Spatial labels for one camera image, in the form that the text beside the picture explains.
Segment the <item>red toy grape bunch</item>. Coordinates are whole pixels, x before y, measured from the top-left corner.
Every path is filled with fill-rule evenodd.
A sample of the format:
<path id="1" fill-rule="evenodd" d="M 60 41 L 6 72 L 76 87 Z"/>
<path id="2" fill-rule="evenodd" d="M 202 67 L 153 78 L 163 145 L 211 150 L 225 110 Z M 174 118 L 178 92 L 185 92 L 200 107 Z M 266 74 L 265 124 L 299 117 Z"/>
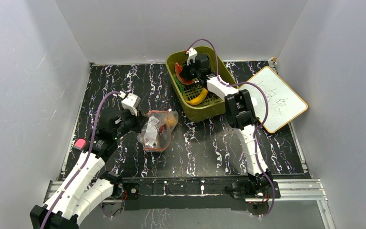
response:
<path id="1" fill-rule="evenodd" d="M 168 128 L 167 124 L 163 124 L 162 126 L 160 126 L 160 128 L 158 130 L 159 135 L 162 135 L 162 134 L 166 133 L 167 128 Z"/>

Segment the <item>orange toy fruit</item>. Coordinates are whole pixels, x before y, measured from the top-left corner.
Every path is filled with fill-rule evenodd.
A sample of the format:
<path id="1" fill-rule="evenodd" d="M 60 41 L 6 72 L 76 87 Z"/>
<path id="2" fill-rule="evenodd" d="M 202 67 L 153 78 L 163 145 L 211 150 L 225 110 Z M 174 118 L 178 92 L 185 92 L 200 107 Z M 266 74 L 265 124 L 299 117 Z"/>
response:
<path id="1" fill-rule="evenodd" d="M 170 128 L 175 128 L 175 126 L 177 125 L 178 121 L 174 118 L 174 117 L 167 117 L 165 119 L 165 123 L 170 127 Z"/>

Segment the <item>grey toy fish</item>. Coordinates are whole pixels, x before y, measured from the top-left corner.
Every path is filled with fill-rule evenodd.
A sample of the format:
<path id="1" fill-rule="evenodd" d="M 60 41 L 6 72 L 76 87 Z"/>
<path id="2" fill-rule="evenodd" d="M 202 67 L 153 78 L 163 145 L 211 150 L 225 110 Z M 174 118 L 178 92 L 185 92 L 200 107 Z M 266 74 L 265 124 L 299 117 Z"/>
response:
<path id="1" fill-rule="evenodd" d="M 154 116 L 149 117 L 143 139 L 147 147 L 153 148 L 158 135 L 161 121 Z"/>

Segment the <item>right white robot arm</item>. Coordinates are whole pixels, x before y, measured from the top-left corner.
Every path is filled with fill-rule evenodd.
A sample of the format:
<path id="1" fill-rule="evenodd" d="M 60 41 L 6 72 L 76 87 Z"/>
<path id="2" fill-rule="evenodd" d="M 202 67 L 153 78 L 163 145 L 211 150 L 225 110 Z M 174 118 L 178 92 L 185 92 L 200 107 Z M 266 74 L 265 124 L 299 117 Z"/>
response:
<path id="1" fill-rule="evenodd" d="M 262 125 L 258 124 L 250 92 L 223 81 L 212 71 L 210 58 L 205 54 L 189 57 L 183 64 L 175 63 L 174 68 L 181 83 L 198 81 L 204 90 L 224 100 L 227 122 L 236 132 L 246 156 L 248 175 L 248 181 L 234 182 L 225 187 L 225 192 L 234 198 L 274 200 L 278 189 L 259 151 L 255 135 Z"/>

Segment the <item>clear zip bag orange zipper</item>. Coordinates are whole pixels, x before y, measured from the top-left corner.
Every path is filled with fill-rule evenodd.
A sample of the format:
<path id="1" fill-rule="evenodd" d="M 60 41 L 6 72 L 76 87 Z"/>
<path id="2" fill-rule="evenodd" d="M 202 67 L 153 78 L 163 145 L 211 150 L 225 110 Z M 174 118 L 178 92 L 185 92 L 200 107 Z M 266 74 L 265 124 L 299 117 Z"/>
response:
<path id="1" fill-rule="evenodd" d="M 161 153 L 168 148 L 172 132 L 178 124 L 178 112 L 151 110 L 145 114 L 148 120 L 144 123 L 137 140 L 147 152 Z"/>

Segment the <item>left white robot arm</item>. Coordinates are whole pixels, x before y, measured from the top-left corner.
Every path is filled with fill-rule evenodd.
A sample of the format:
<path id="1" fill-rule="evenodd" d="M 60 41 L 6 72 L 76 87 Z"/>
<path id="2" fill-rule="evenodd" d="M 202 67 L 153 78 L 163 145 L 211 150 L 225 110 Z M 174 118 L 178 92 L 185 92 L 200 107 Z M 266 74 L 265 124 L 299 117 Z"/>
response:
<path id="1" fill-rule="evenodd" d="M 148 117 L 122 109 L 115 115 L 100 115 L 95 120 L 88 142 L 79 139 L 74 149 L 80 151 L 77 164 L 55 193 L 42 205 L 35 205 L 30 219 L 35 229 L 77 229 L 84 218 L 106 198 L 123 193 L 122 177 L 103 173 L 93 184 L 93 177 L 117 149 L 120 138 L 129 132 L 140 133 Z"/>

